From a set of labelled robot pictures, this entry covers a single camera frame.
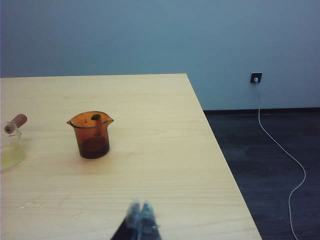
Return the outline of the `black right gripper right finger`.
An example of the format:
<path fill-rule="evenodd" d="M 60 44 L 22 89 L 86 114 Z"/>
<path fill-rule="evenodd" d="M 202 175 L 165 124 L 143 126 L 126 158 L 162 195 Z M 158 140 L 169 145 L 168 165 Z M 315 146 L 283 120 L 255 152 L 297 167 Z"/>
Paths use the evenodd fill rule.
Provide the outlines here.
<path fill-rule="evenodd" d="M 153 207 L 150 202 L 145 201 L 140 212 L 139 219 L 140 240 L 161 240 L 159 226 L 156 222 Z"/>

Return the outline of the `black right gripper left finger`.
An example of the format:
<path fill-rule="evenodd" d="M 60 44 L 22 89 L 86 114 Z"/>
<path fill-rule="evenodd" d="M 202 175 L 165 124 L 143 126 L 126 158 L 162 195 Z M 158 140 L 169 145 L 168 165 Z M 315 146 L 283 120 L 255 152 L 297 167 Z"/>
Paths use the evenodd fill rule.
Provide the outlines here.
<path fill-rule="evenodd" d="M 112 240 L 135 240 L 138 234 L 140 219 L 140 201 L 134 198 L 130 203 L 126 215 L 112 236 Z"/>

